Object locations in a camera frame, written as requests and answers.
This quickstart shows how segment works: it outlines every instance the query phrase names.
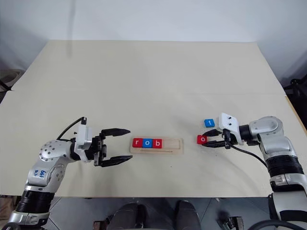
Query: white table surface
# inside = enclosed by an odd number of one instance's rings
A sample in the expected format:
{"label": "white table surface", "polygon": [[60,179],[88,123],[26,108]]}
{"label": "white table surface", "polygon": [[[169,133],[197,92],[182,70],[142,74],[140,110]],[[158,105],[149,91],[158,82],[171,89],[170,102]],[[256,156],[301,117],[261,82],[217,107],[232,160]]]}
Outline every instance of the white table surface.
{"label": "white table surface", "polygon": [[134,154],[109,168],[75,162],[57,196],[267,196],[256,159],[196,144],[203,120],[221,112],[241,124],[280,118],[307,169],[304,130],[254,43],[50,41],[13,90],[0,104],[0,194],[20,195],[40,146],[80,116],[94,134],[131,130],[106,139],[108,157],[129,154],[132,136],[183,138],[184,154]]}

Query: blue letter block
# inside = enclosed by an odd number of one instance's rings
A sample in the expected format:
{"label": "blue letter block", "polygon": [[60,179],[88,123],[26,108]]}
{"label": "blue letter block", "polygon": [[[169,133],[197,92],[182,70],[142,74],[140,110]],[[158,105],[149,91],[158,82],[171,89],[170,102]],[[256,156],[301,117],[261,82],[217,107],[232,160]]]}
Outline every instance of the blue letter block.
{"label": "blue letter block", "polygon": [[214,120],[213,120],[213,119],[206,119],[206,120],[205,120],[205,126],[206,126],[207,128],[209,128],[209,127],[214,127],[214,126],[215,126]]}
{"label": "blue letter block", "polygon": [[143,148],[152,148],[153,140],[152,139],[143,139]]}

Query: red letter block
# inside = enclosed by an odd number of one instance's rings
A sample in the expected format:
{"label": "red letter block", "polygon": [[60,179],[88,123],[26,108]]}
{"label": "red letter block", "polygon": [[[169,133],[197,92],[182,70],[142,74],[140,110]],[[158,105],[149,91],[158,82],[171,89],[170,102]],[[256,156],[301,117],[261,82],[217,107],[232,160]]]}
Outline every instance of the red letter block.
{"label": "red letter block", "polygon": [[207,143],[207,136],[198,135],[197,136],[197,144],[206,144]]}
{"label": "red letter block", "polygon": [[133,139],[132,147],[142,148],[142,146],[143,146],[143,138],[134,138]]}
{"label": "red letter block", "polygon": [[162,148],[162,139],[153,139],[153,148],[161,149]]}

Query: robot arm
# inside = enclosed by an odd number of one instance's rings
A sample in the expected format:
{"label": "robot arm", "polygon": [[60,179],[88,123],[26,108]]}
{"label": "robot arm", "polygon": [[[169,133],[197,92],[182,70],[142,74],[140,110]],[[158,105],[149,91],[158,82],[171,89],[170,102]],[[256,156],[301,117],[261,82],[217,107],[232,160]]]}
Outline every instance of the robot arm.
{"label": "robot arm", "polygon": [[[207,142],[203,145],[214,148],[224,146],[229,149],[232,144],[243,145],[244,141],[248,145],[258,144],[271,176],[271,219],[288,221],[307,228],[307,176],[298,162],[291,141],[284,136],[281,120],[266,116],[250,122],[249,125],[240,126],[233,116],[221,114],[219,128],[223,132],[224,141]],[[208,133],[216,136],[222,132],[211,130]]]}
{"label": "robot arm", "polygon": [[[61,139],[79,121],[81,124],[76,138]],[[56,140],[49,141],[40,148],[38,160],[29,171],[22,199],[12,212],[9,222],[31,228],[46,224],[51,201],[64,178],[67,164],[94,160],[94,166],[108,167],[128,161],[132,156],[103,159],[106,157],[106,136],[121,136],[129,132],[118,128],[104,129],[99,136],[92,137],[92,129],[86,126],[85,117],[72,123]]]}

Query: white wall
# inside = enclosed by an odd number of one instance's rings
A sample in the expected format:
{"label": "white wall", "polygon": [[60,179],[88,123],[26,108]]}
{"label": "white wall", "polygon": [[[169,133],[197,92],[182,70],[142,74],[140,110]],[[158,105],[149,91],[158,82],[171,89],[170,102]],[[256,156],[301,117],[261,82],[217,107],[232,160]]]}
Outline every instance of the white wall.
{"label": "white wall", "polygon": [[306,0],[0,0],[1,67],[49,39],[257,41],[279,80],[307,73]]}

